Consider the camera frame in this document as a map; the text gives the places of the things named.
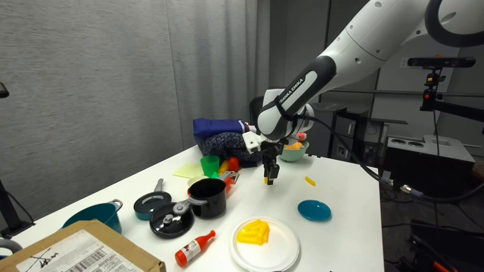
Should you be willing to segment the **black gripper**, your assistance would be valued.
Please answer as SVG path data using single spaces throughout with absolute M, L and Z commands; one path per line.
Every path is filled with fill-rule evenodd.
M 278 179 L 279 167 L 276 165 L 276 158 L 282 152 L 282 144 L 281 142 L 262 142 L 261 144 L 261 162 L 262 162 L 262 183 L 265 185 L 265 179 L 268 179 L 268 170 L 273 168 L 272 171 L 272 180 Z

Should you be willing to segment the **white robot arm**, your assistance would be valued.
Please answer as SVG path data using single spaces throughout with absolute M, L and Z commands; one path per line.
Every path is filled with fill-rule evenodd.
M 264 93 L 255 123 L 262 182 L 272 185 L 278 177 L 276 156 L 287 139 L 311 127 L 300 114 L 314 96 L 367 77 L 420 37 L 445 47 L 480 46 L 482 11 L 484 0 L 368 0 L 284 90 Z

